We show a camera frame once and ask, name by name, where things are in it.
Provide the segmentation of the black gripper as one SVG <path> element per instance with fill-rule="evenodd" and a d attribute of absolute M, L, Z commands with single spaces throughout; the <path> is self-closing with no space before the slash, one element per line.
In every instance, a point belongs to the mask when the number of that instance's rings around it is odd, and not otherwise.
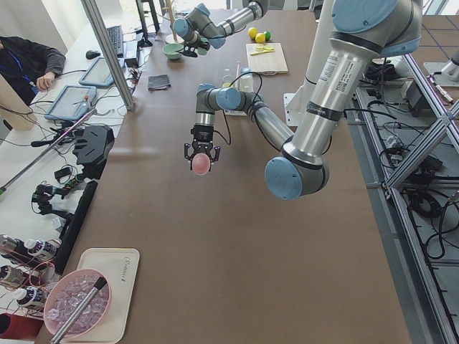
<path fill-rule="evenodd" d="M 184 46 L 182 54 L 186 57 L 198 57 L 197 49 L 209 50 L 209 40 L 200 34 L 195 34 Z"/>
<path fill-rule="evenodd" d="M 191 129 L 193 135 L 192 143 L 184 144 L 184 158 L 189 163 L 189 168 L 192 171 L 192 161 L 196 155 L 198 147 L 208 149 L 208 157 L 211 165 L 214 165 L 219 160 L 220 146 L 213 144 L 213 125 L 202 125 L 195 123 Z"/>

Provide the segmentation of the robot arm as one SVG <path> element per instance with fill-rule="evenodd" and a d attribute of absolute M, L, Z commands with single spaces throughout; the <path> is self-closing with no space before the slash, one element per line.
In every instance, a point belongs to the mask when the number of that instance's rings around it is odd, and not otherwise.
<path fill-rule="evenodd" d="M 226 38 L 263 18 L 269 5 L 270 1 L 246 1 L 242 9 L 215 24 L 210 18 L 208 8 L 204 4 L 198 4 L 173 24 L 174 32 L 184 40 L 184 47 L 178 52 L 186 57 L 198 57 L 198 51 L 206 54 L 210 47 L 219 49 L 226 42 Z"/>
<path fill-rule="evenodd" d="M 326 40 L 327 56 L 310 97 L 300 107 L 297 129 L 280 120 L 257 92 L 202 84 L 185 159 L 195 174 L 207 173 L 219 158 L 219 148 L 213 144 L 215 113 L 241 111 L 280 153 L 265 167 L 270 192 L 293 200 L 320 191 L 329 177 L 323 155 L 367 65 L 378 57 L 415 51 L 421 29 L 421 1 L 325 1 L 316 40 Z"/>

